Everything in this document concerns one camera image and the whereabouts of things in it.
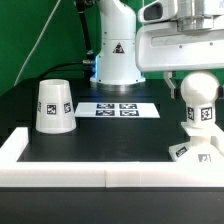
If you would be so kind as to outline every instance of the black table surface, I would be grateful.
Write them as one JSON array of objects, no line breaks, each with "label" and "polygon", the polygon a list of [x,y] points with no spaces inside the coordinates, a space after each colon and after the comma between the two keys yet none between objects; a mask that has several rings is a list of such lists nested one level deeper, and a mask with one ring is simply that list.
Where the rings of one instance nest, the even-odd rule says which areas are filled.
[{"label": "black table surface", "polygon": [[[159,119],[76,118],[61,135],[35,130],[39,81],[28,79],[0,97],[0,142],[16,127],[28,127],[30,143],[18,162],[172,162],[168,148],[189,140],[183,100],[170,98],[163,80],[147,80],[128,93],[91,89],[70,81],[79,102],[155,103]],[[224,102],[217,100],[223,128]],[[0,223],[223,223],[223,188],[0,188]]]}]

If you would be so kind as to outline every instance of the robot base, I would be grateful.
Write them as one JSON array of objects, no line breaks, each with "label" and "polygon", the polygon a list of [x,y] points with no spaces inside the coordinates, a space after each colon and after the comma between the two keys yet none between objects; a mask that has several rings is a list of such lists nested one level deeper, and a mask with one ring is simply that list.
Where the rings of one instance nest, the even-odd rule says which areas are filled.
[{"label": "robot base", "polygon": [[105,90],[105,91],[128,92],[135,89],[144,88],[145,78],[142,77],[140,81],[133,84],[121,84],[121,85],[104,84],[104,83],[96,82],[95,79],[91,78],[90,87],[95,89]]},{"label": "robot base", "polygon": [[192,146],[186,142],[171,146],[169,153],[174,162],[224,162],[224,157],[211,144]]},{"label": "robot base", "polygon": [[193,128],[187,122],[181,125],[190,136],[190,141],[169,147],[174,162],[224,162],[223,155],[211,142],[212,136],[222,133],[216,124],[205,129]]}]

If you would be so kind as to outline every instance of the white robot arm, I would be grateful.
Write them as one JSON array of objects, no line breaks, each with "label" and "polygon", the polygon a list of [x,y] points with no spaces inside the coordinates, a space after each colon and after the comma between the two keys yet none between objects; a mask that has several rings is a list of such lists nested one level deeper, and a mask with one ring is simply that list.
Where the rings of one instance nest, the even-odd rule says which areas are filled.
[{"label": "white robot arm", "polygon": [[[137,33],[137,67],[163,71],[172,90],[175,71],[224,68],[223,0],[158,0],[142,8],[138,18],[144,26]],[[224,134],[215,125],[218,87],[216,77],[206,71],[183,80],[187,122],[182,126],[190,142],[169,148],[174,161],[224,161]]]},{"label": "white robot arm", "polygon": [[[157,4],[160,10],[154,10]],[[223,15],[220,0],[161,0],[141,9],[138,18],[146,25],[137,34],[137,67],[141,71],[224,67]]]},{"label": "white robot arm", "polygon": [[101,17],[101,51],[93,87],[125,91],[145,81],[135,64],[136,15],[120,0],[97,1]]}]

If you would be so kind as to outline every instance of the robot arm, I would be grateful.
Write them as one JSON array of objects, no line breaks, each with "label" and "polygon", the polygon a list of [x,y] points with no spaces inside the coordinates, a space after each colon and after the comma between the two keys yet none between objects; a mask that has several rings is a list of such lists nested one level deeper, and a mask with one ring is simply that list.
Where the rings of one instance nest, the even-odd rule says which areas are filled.
[{"label": "robot arm", "polygon": [[97,3],[101,17],[101,51],[96,56],[92,87],[127,91],[145,81],[135,64],[136,15],[120,0],[84,1],[86,7]]}]

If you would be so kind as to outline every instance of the black cable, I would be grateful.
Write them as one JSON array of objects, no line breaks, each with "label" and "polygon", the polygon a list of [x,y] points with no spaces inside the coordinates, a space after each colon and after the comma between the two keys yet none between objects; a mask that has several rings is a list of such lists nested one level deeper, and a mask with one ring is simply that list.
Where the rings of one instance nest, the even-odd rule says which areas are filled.
[{"label": "black cable", "polygon": [[89,31],[88,31],[86,17],[85,17],[84,12],[79,13],[79,18],[82,23],[82,31],[83,31],[83,36],[84,36],[86,51],[87,51],[87,54],[86,54],[87,59],[94,59],[93,49],[91,46]]},{"label": "black cable", "polygon": [[53,71],[57,71],[58,68],[63,68],[63,67],[67,67],[67,66],[71,66],[71,65],[82,65],[83,63],[80,61],[77,62],[68,62],[68,63],[63,63],[63,64],[59,64],[59,65],[55,65],[51,68],[49,68],[47,71],[43,72],[42,74],[40,74],[38,76],[39,79],[44,79],[44,77],[49,74],[50,72]]},{"label": "black cable", "polygon": [[92,5],[93,4],[90,4],[90,5],[86,4],[84,0],[75,0],[75,6],[77,8],[79,18],[82,24],[82,32],[83,32],[84,42],[85,42],[86,51],[87,51],[86,57],[87,59],[90,59],[90,60],[94,60],[95,55],[93,53],[93,49],[91,46],[89,30],[88,30],[88,26],[86,22],[85,10],[86,10],[86,7],[91,7]]}]

